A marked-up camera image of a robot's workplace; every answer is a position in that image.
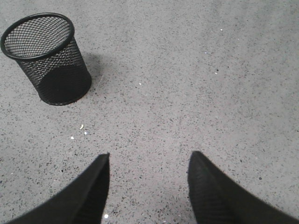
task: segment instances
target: black mesh trash can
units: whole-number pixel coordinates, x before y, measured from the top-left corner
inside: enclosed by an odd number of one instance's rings
[[[73,103],[90,88],[91,77],[74,32],[64,15],[41,13],[15,22],[1,38],[3,53],[19,64],[48,104]]]

